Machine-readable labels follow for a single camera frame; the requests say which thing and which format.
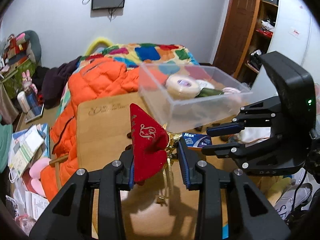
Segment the white drawstring cloth bag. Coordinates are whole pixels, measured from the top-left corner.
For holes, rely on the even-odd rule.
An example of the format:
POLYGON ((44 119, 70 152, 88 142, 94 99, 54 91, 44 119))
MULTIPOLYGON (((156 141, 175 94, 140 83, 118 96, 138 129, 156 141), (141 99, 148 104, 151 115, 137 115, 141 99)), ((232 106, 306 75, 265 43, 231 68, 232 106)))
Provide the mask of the white drawstring cloth bag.
POLYGON ((236 138, 238 142, 248 147, 269 139, 270 135, 270 127, 246 127, 236 135, 236 138))

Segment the pink round case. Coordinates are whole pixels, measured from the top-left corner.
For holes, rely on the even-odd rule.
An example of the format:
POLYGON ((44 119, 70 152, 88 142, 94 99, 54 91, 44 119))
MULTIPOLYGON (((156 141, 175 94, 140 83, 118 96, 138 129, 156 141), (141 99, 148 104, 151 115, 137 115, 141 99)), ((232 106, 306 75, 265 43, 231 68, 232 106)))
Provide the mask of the pink round case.
POLYGON ((222 89, 223 93, 225 95, 228 95, 228 98, 230 100, 233 100, 237 103, 241 103, 242 102, 242 98, 241 98, 241 91, 233 88, 233 87, 225 87, 222 89))

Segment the green spray bottle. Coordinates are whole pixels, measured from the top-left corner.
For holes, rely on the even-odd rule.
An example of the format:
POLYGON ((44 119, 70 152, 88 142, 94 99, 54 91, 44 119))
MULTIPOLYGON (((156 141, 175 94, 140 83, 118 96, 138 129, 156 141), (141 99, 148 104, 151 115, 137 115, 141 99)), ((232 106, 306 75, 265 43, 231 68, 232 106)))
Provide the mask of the green spray bottle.
POLYGON ((201 89, 200 93, 196 96, 196 98, 223 95, 223 94, 224 92, 222 90, 212 89, 212 88, 203 88, 201 89))

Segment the blue Max staples box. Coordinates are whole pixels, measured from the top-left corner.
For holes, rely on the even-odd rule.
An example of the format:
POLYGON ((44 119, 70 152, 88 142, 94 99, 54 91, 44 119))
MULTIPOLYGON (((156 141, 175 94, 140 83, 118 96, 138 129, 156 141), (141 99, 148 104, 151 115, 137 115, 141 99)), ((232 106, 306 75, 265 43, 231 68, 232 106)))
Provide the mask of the blue Max staples box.
POLYGON ((211 137, 205 134, 185 132, 182 133, 182 137, 189 148, 203 148, 212 145, 211 137))

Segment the gold drawstring pouch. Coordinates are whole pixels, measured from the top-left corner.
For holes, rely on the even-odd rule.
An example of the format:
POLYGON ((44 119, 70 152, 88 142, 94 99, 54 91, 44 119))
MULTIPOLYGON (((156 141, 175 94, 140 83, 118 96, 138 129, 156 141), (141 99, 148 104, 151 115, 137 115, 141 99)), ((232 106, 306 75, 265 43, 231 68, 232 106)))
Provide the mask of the gold drawstring pouch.
POLYGON ((156 196, 156 203, 159 205, 166 205, 167 200, 171 197, 174 191, 174 177, 172 172, 172 165, 174 161, 178 160, 176 145, 182 133, 171 133, 168 132, 169 142, 165 148, 167 154, 167 162, 162 168, 164 189, 159 192, 159 195, 156 196))

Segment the red embroidered pouch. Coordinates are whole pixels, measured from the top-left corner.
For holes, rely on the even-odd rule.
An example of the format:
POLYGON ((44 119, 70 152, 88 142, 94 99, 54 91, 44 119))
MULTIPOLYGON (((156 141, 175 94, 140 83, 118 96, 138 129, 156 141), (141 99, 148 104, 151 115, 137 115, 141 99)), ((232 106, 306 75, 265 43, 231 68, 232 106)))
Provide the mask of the red embroidered pouch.
POLYGON ((134 182, 142 184, 157 174, 167 162, 166 130, 137 104, 130 105, 134 182))

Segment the clear plastic storage box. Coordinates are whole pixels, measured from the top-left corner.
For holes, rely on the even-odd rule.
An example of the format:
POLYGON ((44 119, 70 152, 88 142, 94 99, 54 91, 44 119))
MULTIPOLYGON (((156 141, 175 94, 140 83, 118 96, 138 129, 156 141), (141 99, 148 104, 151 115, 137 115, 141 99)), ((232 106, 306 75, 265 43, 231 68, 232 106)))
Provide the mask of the clear plastic storage box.
POLYGON ((239 113, 252 92, 219 68, 194 64, 143 63, 140 96, 170 132, 184 132, 239 113))

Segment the paper booklets pile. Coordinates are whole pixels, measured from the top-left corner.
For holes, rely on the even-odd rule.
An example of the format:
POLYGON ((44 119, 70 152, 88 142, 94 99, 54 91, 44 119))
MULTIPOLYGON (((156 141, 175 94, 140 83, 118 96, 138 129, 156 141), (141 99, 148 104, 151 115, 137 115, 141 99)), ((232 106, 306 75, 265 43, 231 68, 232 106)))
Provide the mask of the paper booklets pile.
POLYGON ((8 154, 9 180, 15 182, 26 168, 40 158, 50 158, 48 124, 31 125, 13 133, 8 154))

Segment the cream round tape roll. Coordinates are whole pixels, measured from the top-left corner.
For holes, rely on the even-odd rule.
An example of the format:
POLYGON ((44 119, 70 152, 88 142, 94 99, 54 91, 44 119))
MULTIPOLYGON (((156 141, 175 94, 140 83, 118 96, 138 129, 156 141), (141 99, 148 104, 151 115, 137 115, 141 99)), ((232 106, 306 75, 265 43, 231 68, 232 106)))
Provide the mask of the cream round tape roll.
POLYGON ((195 79, 181 74, 170 75, 166 80, 165 87, 170 96, 175 100, 193 99, 201 91, 195 79))

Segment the brown wooden door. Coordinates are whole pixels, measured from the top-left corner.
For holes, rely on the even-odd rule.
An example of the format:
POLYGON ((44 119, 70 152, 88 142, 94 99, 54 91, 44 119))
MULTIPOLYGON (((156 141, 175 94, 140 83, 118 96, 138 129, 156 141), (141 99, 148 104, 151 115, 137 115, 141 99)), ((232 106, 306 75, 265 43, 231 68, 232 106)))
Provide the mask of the brown wooden door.
POLYGON ((259 0, 229 0, 213 66, 235 75, 256 18, 259 0))

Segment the white cylinder bottle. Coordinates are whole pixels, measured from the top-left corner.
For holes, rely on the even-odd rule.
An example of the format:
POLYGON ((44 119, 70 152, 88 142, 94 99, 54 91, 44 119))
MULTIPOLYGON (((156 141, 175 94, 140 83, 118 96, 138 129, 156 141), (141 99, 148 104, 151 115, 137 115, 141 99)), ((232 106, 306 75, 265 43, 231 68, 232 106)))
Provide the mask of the white cylinder bottle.
POLYGON ((25 96, 24 91, 21 91, 17 94, 17 101, 23 113, 28 113, 30 111, 30 106, 29 106, 29 103, 27 102, 27 97, 25 96))

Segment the dark purple clothing pile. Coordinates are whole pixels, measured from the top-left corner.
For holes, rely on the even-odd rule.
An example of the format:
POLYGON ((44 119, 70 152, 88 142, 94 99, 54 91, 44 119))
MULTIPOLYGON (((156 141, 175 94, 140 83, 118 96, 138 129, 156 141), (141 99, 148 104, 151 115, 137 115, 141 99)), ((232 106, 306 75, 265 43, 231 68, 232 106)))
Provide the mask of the dark purple clothing pile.
POLYGON ((42 94, 45 109, 53 108, 59 104, 65 85, 77 69, 80 59, 81 56, 54 68, 36 67, 31 79, 38 92, 42 94))

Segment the orange puffer jacket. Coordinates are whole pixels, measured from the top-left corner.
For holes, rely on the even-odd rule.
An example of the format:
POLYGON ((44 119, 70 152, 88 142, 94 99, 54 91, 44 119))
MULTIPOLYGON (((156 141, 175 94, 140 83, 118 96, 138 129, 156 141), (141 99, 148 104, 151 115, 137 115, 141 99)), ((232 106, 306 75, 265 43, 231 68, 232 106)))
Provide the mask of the orange puffer jacket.
POLYGON ((93 60, 70 76, 68 88, 71 98, 50 130, 54 142, 53 154, 68 158, 60 169, 46 166, 40 173, 45 197, 51 201, 58 193, 57 182, 65 184, 78 169, 76 152, 76 114, 81 103, 121 94, 136 92, 139 85, 139 69, 127 70, 124 63, 110 57, 93 60))

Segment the pink rabbit figurine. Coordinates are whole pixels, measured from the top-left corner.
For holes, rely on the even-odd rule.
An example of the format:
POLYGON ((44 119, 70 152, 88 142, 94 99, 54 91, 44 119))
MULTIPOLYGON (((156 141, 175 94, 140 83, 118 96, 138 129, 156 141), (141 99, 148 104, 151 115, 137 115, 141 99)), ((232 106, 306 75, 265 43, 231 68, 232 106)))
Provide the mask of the pink rabbit figurine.
POLYGON ((37 88, 32 82, 29 70, 22 73, 22 86, 24 90, 32 88, 35 94, 37 94, 37 88))

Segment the yellow curved headboard tube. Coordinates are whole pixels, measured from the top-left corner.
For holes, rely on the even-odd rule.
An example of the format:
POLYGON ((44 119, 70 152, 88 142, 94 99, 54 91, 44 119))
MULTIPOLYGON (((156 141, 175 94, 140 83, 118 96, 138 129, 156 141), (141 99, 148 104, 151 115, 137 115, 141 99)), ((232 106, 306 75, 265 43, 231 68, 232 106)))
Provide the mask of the yellow curved headboard tube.
POLYGON ((104 47, 110 47, 113 45, 113 42, 105 37, 98 37, 96 38, 87 48, 86 52, 84 53, 85 56, 91 55, 96 48, 104 46, 104 47))

